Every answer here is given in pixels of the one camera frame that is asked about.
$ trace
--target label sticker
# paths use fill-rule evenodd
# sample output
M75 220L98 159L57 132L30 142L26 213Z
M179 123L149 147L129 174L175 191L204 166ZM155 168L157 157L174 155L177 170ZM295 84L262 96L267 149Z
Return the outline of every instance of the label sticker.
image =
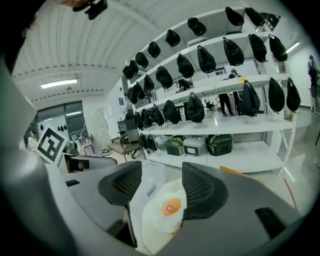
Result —
M186 148L186 152L189 153L189 154L195 154L196 150L194 148L187 147Z

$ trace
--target window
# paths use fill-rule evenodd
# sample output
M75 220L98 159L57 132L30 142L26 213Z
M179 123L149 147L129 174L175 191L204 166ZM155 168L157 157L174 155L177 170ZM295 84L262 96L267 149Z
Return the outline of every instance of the window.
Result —
M67 117L70 133L81 132L84 128L85 121L82 114Z

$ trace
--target gray chair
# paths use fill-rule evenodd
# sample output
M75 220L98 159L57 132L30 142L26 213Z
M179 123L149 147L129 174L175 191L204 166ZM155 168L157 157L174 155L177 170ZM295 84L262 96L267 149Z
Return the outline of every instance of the gray chair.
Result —
M142 149L142 147L138 143L138 140L139 140L138 129L128 130L126 133L121 135L119 140L123 150L122 154L124 156L125 161L128 162L126 155L129 155L129 154L131 154L132 159L135 159L135 156L134 156L135 153L138 150Z

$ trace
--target ceiling light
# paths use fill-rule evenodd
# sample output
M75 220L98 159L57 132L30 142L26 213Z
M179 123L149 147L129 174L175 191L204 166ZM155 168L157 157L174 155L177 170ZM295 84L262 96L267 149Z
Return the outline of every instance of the ceiling light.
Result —
M296 48L300 42L295 42L288 50L286 50L286 53L291 52L294 48Z
M52 119L53 119L53 118L49 118L49 119L44 120L43 122L50 121L50 120L52 120Z
M72 79L72 80L64 80L64 81L59 81L59 82L50 82L46 84L42 84L41 87L42 89L49 88L49 87L54 87L54 86L63 86L63 85L70 85L70 84L76 84L77 79Z
M69 113L69 114L66 114L66 116L73 116L73 115L76 115L76 114L81 114L82 111L77 111L77 112L72 112L72 113Z

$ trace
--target green cooler box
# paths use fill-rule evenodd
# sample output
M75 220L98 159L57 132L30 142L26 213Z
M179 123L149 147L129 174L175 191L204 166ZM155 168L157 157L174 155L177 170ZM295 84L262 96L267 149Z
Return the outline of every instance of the green cooler box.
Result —
M206 147L212 156L222 156L232 151L233 137L230 134L209 135Z
M184 136L174 136L169 139L164 145L166 153L173 156L182 156L184 154Z

